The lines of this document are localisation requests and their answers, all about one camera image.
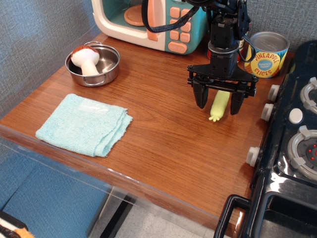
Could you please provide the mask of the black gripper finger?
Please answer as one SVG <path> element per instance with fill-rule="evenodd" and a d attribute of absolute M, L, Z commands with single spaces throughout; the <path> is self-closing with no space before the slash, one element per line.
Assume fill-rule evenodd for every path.
<path fill-rule="evenodd" d="M 209 87 L 208 85 L 198 82 L 196 80 L 193 81 L 192 86 L 196 104 L 200 109 L 203 109 L 208 100 Z"/>
<path fill-rule="evenodd" d="M 230 113 L 231 115 L 236 115 L 239 113 L 241 105 L 245 99 L 246 92 L 245 91 L 236 91 L 232 93 L 231 96 L 231 108 Z"/>

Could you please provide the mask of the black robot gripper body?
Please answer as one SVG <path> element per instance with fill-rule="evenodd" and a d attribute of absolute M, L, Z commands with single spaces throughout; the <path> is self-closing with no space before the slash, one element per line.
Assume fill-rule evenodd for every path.
<path fill-rule="evenodd" d="M 235 59 L 229 64 L 199 64 L 187 67 L 189 71 L 188 83 L 194 80 L 208 85 L 209 89 L 220 89 L 229 92 L 245 91 L 246 97 L 255 96 L 258 79 L 242 70 Z"/>

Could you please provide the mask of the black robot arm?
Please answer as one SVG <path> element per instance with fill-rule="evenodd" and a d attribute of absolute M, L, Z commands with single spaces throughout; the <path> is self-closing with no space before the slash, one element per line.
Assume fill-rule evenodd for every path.
<path fill-rule="evenodd" d="M 196 104 L 205 107 L 209 89 L 231 93 L 231 114 L 239 112 L 245 98 L 254 96 L 258 78 L 242 70 L 238 59 L 242 59 L 240 41 L 251 40 L 247 32 L 251 28 L 245 0 L 190 0 L 189 4 L 205 8 L 211 52 L 210 63 L 190 65 L 188 84 L 193 87 Z"/>

